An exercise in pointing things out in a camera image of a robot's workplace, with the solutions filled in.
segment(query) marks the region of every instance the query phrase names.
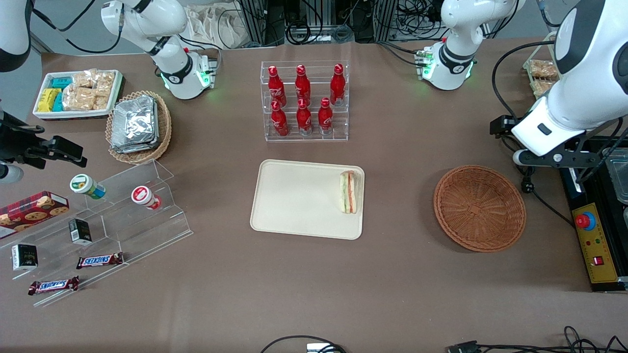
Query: red bottle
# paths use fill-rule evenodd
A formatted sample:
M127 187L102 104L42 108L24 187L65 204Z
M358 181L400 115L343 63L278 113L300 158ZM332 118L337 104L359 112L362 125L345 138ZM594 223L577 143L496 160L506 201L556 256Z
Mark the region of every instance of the red bottle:
M311 94L310 79L308 79L308 77L305 75L305 66L303 65L299 65L296 67L295 87L296 87L296 98L304 99L305 104L309 107L311 103L310 102L310 94Z
M345 104L345 75L343 75L343 67L342 64L337 63L336 66L333 67L333 77L332 77L332 93L329 96L330 101L335 106L341 106Z
M268 68L268 74L270 74L270 79L268 80L268 90L271 91L271 97L273 100L281 103L281 107L285 107L286 100L286 91L283 88L283 81L277 74L277 67L270 66Z
M320 100L320 109L318 110L318 126L320 133L329 135L333 131L332 127L332 108L329 108L329 98L325 97Z
M290 133L288 129L288 122L286 120L286 113L281 110L279 102L274 100L271 103L273 113L271 114L271 120L273 120L273 126L279 136L287 136Z
M309 136L312 134L312 114L303 98L298 100L298 105L299 110L296 111L296 122L299 124L299 133L304 136Z

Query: cookie image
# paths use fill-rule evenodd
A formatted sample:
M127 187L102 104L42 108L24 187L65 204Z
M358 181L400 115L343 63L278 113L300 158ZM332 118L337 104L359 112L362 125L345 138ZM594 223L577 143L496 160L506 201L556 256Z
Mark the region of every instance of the cookie image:
M26 220L40 220L46 218L48 214L46 212L31 212L24 216Z
M23 230L25 230L28 227L32 227L32 224L22 224L22 225L18 225L17 227L13 228L16 232L21 232Z
M62 213L68 212L69 208L63 206L63 207L58 207L56 209L53 209L50 211L50 215L60 215Z
M37 207L45 209L45 210L54 206L54 204L55 202L52 200L52 198L48 196L43 196L39 200L37 200Z
M0 215L0 225L11 225L14 223L15 222L11 222L11 219L9 218L8 214Z

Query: brown table surface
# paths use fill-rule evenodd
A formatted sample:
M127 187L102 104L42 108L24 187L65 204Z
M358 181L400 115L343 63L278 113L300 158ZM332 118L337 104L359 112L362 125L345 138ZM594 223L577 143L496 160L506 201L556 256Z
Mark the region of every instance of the brown table surface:
M148 55L44 55L43 71L115 68L125 94L159 93L173 117L160 159L194 235L46 308L0 268L3 352L259 352L284 335L317 335L350 352L442 352L485 344L562 344L565 325L608 341L625 336L628 301L590 293L577 237L525 195L521 239L494 254L471 253L440 229L433 190L449 169L479 164L516 185L511 154L489 135L504 114L490 86L495 61L531 40L487 40L479 64L458 90L417 81L414 69L376 45L281 46L224 53L216 88L177 100L153 75ZM425 43L408 43L422 48ZM507 59L498 85L523 112L534 99L521 73L530 51ZM350 60L350 139L346 143L267 144L259 70L262 60ZM52 161L25 168L22 182L0 187L2 204L69 179L96 179L129 168L107 152L105 120L31 123L46 136L84 146L86 169ZM267 234L249 225L259 164L268 158L343 165L365 171L364 231L354 241ZM538 192L564 214L555 170L534 177ZM303 341L270 352L304 352Z

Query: yellow control panel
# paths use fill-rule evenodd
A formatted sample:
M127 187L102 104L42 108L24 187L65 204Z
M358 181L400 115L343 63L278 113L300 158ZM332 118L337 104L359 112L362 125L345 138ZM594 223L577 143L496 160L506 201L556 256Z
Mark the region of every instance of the yellow control panel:
M572 211L591 283L617 282L617 272L595 203Z

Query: aluminum foil package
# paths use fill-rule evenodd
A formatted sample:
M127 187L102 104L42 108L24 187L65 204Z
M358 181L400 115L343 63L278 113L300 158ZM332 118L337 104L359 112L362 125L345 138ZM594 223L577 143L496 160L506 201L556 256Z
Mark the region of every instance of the aluminum foil package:
M132 153L159 145L157 102L148 95L124 100L114 108L111 148Z

